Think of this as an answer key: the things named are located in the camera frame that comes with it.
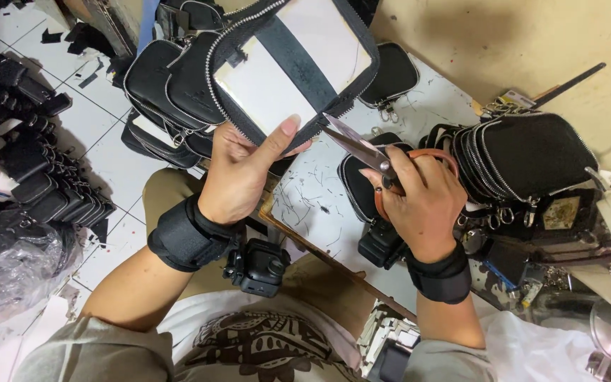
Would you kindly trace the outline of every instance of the black wrist strap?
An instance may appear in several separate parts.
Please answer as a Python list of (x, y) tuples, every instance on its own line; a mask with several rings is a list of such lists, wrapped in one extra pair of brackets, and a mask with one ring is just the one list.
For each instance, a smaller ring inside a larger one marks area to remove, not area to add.
[(406, 263), (412, 283), (429, 300), (458, 304), (471, 291), (469, 259), (458, 241), (452, 254), (436, 263), (422, 263), (413, 256)]
[(176, 204), (163, 213), (147, 239), (148, 247), (170, 267), (194, 272), (239, 244), (244, 221), (220, 226), (199, 212), (199, 195)]

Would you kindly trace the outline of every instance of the fingernail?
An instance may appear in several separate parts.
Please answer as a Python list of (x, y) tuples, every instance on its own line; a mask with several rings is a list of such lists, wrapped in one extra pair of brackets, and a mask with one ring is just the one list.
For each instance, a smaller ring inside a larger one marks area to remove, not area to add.
[(282, 131), (284, 131), (284, 134), (292, 135), (299, 126), (301, 126), (301, 116), (292, 114), (282, 122), (280, 127)]

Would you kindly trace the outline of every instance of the gray sleeve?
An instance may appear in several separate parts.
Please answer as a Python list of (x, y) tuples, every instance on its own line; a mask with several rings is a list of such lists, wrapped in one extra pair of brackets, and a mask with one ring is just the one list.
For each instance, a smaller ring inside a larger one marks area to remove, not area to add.
[(21, 363), (15, 382), (171, 381), (170, 333), (132, 332), (82, 317)]
[(416, 345), (403, 377), (404, 382), (494, 382), (496, 375), (486, 350), (445, 341), (421, 341)]

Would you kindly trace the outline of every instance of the white workbench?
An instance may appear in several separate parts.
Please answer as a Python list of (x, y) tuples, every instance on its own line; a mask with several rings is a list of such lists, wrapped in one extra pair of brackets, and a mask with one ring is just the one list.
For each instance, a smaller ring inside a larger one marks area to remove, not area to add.
[[(398, 134), (413, 147), (437, 124), (469, 126), (479, 122), (469, 95), (425, 63), (412, 59), (420, 81), (406, 97), (395, 102), (398, 123), (383, 122), (376, 109), (369, 109), (357, 100), (355, 108), (341, 121), (364, 138), (371, 138), (371, 128), (378, 126), (385, 133)], [(275, 187), (273, 218), (352, 272), (364, 271), (366, 282), (415, 313), (416, 289), (405, 266), (397, 263), (386, 271), (357, 252), (357, 243), (368, 227), (355, 216), (336, 174), (345, 154), (326, 134), (320, 134), (319, 140), (294, 160)]]

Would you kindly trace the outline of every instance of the scissors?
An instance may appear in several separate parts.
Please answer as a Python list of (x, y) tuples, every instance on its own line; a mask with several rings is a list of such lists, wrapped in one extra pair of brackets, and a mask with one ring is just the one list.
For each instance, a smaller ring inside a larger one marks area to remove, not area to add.
[[(406, 195), (405, 189), (402, 187), (400, 179), (398, 178), (397, 173), (395, 173), (395, 170), (392, 168), (390, 159), (386, 156), (386, 154), (382, 153), (378, 148), (374, 147), (374, 145), (362, 138), (362, 136), (350, 126), (347, 126), (336, 117), (332, 117), (326, 113), (322, 114), (331, 123), (331, 126), (334, 126), (339, 132), (337, 133), (326, 126), (322, 127), (322, 131), (324, 131), (330, 136), (330, 138), (332, 138), (332, 140), (343, 147), (345, 151), (349, 152), (350, 155), (381, 173), (381, 175), (383, 175), (382, 186), (386, 188), (386, 190), (400, 196)], [(439, 149), (419, 149), (407, 152), (409, 159), (414, 159), (421, 155), (431, 155), (435, 158), (443, 159), (446, 161), (454, 176), (457, 178), (459, 177), (459, 170), (456, 160), (454, 160), (454, 158), (448, 153)], [(377, 187), (374, 190), (374, 204), (376, 205), (376, 210), (379, 212), (381, 217), (390, 221), (390, 219), (388, 219), (386, 209), (384, 208), (382, 191), (383, 189), (381, 187)]]

